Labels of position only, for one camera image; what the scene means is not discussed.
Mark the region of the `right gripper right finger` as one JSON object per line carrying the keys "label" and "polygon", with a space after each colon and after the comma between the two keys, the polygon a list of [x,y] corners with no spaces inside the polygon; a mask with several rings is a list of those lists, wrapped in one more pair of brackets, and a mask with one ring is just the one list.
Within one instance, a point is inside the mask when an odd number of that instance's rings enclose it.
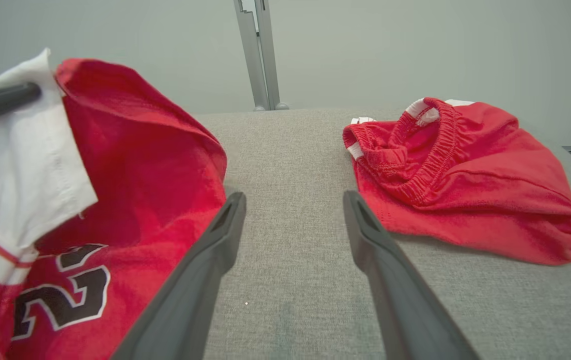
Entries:
{"label": "right gripper right finger", "polygon": [[477,360],[479,355],[357,191],[343,194],[354,263],[368,279],[389,360]]}

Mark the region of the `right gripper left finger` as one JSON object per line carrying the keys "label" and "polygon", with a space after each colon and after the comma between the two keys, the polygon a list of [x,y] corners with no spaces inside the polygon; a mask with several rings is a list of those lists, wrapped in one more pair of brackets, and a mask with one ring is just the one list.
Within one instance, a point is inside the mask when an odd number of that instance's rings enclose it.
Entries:
{"label": "right gripper left finger", "polygon": [[232,193],[141,313],[113,360],[201,360],[224,275],[235,265],[247,199]]}

